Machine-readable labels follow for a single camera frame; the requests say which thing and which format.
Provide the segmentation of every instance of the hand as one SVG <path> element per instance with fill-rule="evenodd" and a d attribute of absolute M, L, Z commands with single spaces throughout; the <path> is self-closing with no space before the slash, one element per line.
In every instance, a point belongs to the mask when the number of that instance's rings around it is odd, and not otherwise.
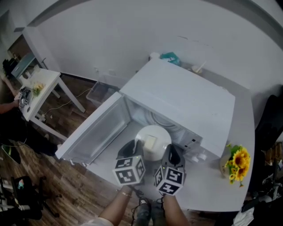
<path fill-rule="evenodd" d="M 16 97 L 19 94 L 19 90 L 13 90 L 13 95 Z"/>
<path fill-rule="evenodd" d="M 14 108 L 18 108 L 19 107 L 19 100 L 14 100 L 12 102 L 12 104 L 13 104 Z"/>
<path fill-rule="evenodd" d="M 14 100 L 19 100 L 20 95 L 21 95 L 21 93 L 19 92 L 19 93 L 15 96 Z"/>

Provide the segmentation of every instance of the storage box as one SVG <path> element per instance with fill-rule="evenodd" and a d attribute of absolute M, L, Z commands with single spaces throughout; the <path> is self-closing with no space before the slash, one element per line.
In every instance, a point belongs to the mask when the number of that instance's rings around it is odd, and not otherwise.
<path fill-rule="evenodd" d="M 102 75 L 96 82 L 94 87 L 89 91 L 86 98 L 90 100 L 96 107 L 99 107 L 115 92 L 119 91 L 127 80 L 111 75 Z"/>

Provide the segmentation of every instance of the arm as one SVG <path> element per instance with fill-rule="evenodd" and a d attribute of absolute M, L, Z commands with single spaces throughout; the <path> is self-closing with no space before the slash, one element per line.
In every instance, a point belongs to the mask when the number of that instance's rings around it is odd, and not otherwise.
<path fill-rule="evenodd" d="M 11 82 L 9 81 L 9 79 L 7 79 L 6 75 L 5 75 L 2 71 L 0 71 L 0 77 L 1 77 L 1 79 L 3 80 L 3 82 L 6 83 L 6 85 L 9 87 L 10 91 L 13 93 L 13 95 L 14 95 L 14 97 L 15 97 L 15 96 L 17 95 L 18 91 L 16 91 L 16 90 L 13 88 Z"/>
<path fill-rule="evenodd" d="M 191 225 L 182 212 L 175 196 L 165 195 L 163 201 L 165 218 L 168 226 Z"/>
<path fill-rule="evenodd" d="M 128 186 L 123 186 L 121 191 L 129 195 L 132 194 L 132 189 Z M 118 226 L 123 218 L 129 200 L 130 197 L 118 192 L 114 200 L 102 211 L 99 217 L 110 221 L 114 226 Z"/>
<path fill-rule="evenodd" d="M 12 103 L 9 104 L 0 104 L 0 114 L 4 114 L 13 108 L 16 108 L 19 106 L 19 100 L 15 100 Z"/>

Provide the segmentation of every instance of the sunflower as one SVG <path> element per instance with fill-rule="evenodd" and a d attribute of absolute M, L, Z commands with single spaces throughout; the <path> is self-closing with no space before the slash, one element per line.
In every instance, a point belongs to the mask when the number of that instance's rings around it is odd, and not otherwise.
<path fill-rule="evenodd" d="M 233 156 L 233 166 L 244 168 L 245 165 L 249 164 L 250 156 L 245 147 L 241 147 Z"/>
<path fill-rule="evenodd" d="M 227 166 L 232 166 L 233 165 L 233 160 L 228 160 L 227 162 L 226 162 L 226 164 L 225 164 L 225 167 L 227 167 Z"/>
<path fill-rule="evenodd" d="M 235 177 L 236 177 L 236 175 L 235 175 L 235 174 L 231 174 L 231 175 L 230 175 L 230 177 L 229 177 L 230 181 L 235 180 Z"/>
<path fill-rule="evenodd" d="M 233 168 L 231 168 L 231 172 L 232 172 L 232 174 L 236 174 L 237 169 L 233 167 Z"/>
<path fill-rule="evenodd" d="M 239 168 L 235 180 L 237 181 L 243 181 L 244 177 L 247 176 L 247 173 L 249 171 L 249 164 L 245 165 L 244 168 Z"/>

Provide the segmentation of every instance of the fridge door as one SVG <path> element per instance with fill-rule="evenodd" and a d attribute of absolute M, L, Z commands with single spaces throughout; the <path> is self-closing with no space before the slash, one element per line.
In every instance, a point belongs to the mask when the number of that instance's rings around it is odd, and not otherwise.
<path fill-rule="evenodd" d="M 123 131 L 130 115 L 122 95 L 114 93 L 56 152 L 58 158 L 91 163 Z"/>

